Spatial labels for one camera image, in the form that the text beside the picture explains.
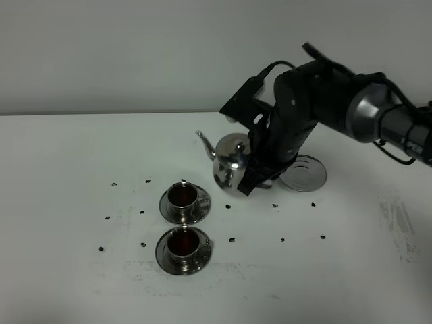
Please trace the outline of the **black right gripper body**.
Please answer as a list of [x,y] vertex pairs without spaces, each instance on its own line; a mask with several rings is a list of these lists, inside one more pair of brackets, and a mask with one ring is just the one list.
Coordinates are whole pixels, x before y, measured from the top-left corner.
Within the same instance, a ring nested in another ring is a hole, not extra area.
[[248,173],[254,176],[278,176],[296,159],[301,146],[317,121],[301,118],[297,113],[283,113],[275,107],[265,123],[260,123],[252,136],[252,152]]

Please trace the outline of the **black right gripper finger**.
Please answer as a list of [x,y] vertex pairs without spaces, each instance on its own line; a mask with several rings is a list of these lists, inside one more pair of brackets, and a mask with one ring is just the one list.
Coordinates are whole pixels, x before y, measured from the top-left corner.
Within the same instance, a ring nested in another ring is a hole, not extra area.
[[250,158],[237,189],[242,194],[249,196],[258,185],[271,180],[278,174],[280,174],[280,165],[264,162],[258,158]]

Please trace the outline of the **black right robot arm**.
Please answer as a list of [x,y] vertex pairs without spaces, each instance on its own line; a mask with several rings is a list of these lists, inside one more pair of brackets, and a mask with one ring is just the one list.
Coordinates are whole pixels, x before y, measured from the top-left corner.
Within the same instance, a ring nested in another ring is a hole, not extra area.
[[251,153],[238,190],[278,178],[321,123],[358,142],[390,143],[431,165],[431,108],[416,107],[385,74],[355,74],[310,43],[312,61],[276,77],[274,106],[250,128]]

